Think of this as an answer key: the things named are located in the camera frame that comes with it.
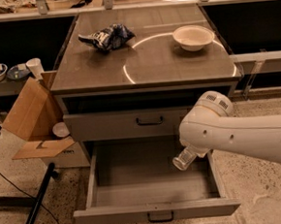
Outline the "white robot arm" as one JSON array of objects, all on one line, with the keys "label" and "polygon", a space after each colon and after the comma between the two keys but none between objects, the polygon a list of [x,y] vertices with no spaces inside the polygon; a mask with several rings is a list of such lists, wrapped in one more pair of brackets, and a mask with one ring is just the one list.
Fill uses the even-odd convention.
[{"label": "white robot arm", "polygon": [[281,164],[281,114],[233,117],[233,108],[219,92],[201,96],[179,124],[184,149],[172,160],[179,170],[216,149]]}]

